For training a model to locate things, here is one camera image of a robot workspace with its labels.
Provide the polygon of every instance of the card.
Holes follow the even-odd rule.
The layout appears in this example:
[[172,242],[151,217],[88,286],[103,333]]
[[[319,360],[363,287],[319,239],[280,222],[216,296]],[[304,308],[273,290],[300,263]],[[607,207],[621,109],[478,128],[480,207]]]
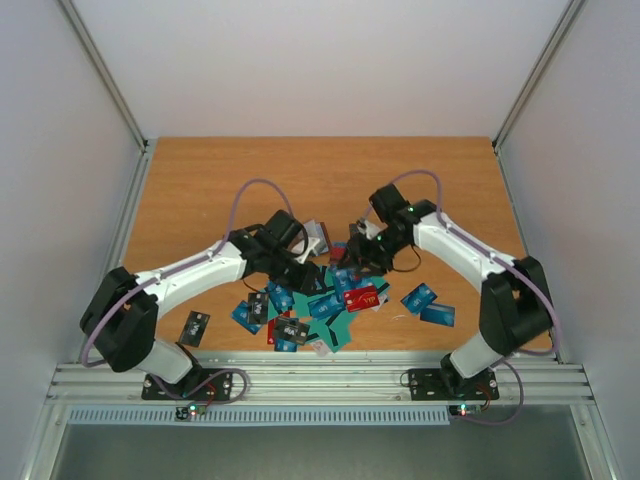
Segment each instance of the card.
[[209,323],[210,318],[211,315],[207,315],[206,313],[193,311],[189,313],[178,343],[191,347],[199,347],[202,335],[204,335],[204,329],[207,328],[207,323]]
[[420,312],[420,320],[445,327],[453,327],[456,321],[456,309],[449,305],[432,303]]
[[315,342],[311,342],[310,345],[319,357],[324,357],[328,353],[331,353],[331,349],[326,343],[324,343],[324,340],[316,340]]
[[248,302],[249,317],[247,322],[251,325],[266,325],[269,311],[269,295],[266,293],[250,293]]
[[273,345],[276,342],[276,337],[273,336],[273,329],[275,326],[276,326],[275,318],[273,320],[269,320],[269,322],[267,323],[267,345]]
[[276,317],[273,336],[297,345],[304,345],[307,341],[309,325],[297,318]]
[[231,318],[233,318],[239,325],[247,329],[253,335],[258,333],[262,328],[262,325],[252,325],[248,322],[249,319],[249,304],[244,300],[231,312]]
[[323,320],[342,310],[344,310],[344,304],[335,295],[327,295],[309,302],[309,313],[317,320]]
[[336,242],[331,246],[329,253],[329,263],[338,263],[344,256],[344,252],[347,250],[347,244],[342,242]]
[[432,303],[436,298],[438,298],[438,296],[434,291],[424,283],[421,283],[400,301],[413,315],[419,315],[422,309]]
[[374,285],[344,292],[344,302],[348,312],[359,312],[380,305]]
[[344,301],[344,292],[353,290],[349,270],[331,268],[331,276],[333,277],[333,286],[336,289],[336,297],[342,302]]
[[370,287],[374,285],[372,277],[353,277],[352,281],[353,288],[364,288]]
[[322,238],[324,239],[324,248],[320,251],[320,254],[329,252],[329,245],[331,245],[331,241],[329,240],[327,226],[324,222],[319,222],[316,224],[316,229],[318,230],[318,235],[322,234]]
[[383,293],[382,295],[378,295],[378,301],[380,302],[378,305],[376,305],[375,307],[371,307],[371,310],[373,310],[374,312],[377,312],[378,310],[380,310],[380,308],[382,307],[382,305],[384,305],[385,303],[387,303],[389,301],[389,295],[386,293]]
[[276,338],[274,350],[276,352],[297,352],[298,345],[293,342],[287,342],[281,338]]
[[[289,317],[291,316],[291,312],[284,312],[282,315],[280,315],[281,317]],[[276,319],[274,318],[273,320],[269,320],[269,323],[267,323],[267,345],[273,345],[276,342],[276,337],[273,333],[273,330],[276,326]]]
[[322,295],[323,293],[334,291],[333,277],[331,277],[331,273],[326,266],[320,266],[320,275],[316,278],[314,287],[314,295]]
[[279,313],[286,312],[293,307],[293,295],[283,286],[269,280],[267,283],[267,292],[269,294],[269,300]]

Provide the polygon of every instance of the black card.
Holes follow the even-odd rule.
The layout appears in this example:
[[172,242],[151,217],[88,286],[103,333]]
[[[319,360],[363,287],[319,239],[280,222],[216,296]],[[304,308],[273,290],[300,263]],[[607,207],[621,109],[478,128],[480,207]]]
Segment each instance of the black card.
[[211,315],[192,311],[187,317],[187,323],[184,324],[179,343],[190,347],[199,347],[204,330],[207,328],[207,323],[209,323],[209,318],[211,318]]
[[273,326],[274,338],[293,342],[298,345],[304,345],[307,341],[308,333],[309,325],[302,323],[297,318],[276,317],[276,321]]
[[249,304],[249,316],[247,323],[250,325],[266,325],[269,316],[269,294],[250,293],[247,300]]

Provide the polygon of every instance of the metal enclosure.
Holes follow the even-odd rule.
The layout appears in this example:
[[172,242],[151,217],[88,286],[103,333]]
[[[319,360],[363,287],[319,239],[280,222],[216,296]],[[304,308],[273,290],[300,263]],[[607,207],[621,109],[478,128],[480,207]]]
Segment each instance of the metal enclosure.
[[493,136],[567,0],[74,3],[150,138]]
[[77,355],[140,151],[58,6],[0,11],[0,478],[14,479],[56,362]]
[[500,148],[570,358],[585,366],[629,479],[640,471],[639,24],[638,2],[587,2]]

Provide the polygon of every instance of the white vent grille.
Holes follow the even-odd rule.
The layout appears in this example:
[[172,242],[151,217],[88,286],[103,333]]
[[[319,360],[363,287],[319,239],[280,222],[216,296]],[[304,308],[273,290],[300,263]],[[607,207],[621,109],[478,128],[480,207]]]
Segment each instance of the white vent grille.
[[211,407],[189,421],[174,406],[75,406],[75,425],[201,425],[211,427],[295,425],[448,425],[446,407]]

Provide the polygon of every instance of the red card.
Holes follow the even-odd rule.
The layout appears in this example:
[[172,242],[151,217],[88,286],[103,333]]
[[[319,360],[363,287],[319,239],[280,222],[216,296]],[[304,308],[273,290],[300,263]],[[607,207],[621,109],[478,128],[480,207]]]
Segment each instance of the red card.
[[[287,311],[284,313],[280,314],[281,317],[290,317],[291,316],[291,311]],[[276,319],[274,318],[273,320],[269,320],[269,323],[267,323],[267,345],[273,345],[276,340],[275,338],[273,338],[273,328],[276,326]]]
[[273,327],[276,325],[276,319],[269,320],[267,323],[267,345],[273,345],[275,343],[275,339],[273,338]]
[[342,256],[344,255],[344,252],[346,249],[347,249],[346,247],[331,247],[331,253],[329,254],[329,262],[338,263],[342,258]]
[[344,292],[344,303],[347,305],[348,312],[359,312],[380,305],[380,300],[376,287],[370,285]]

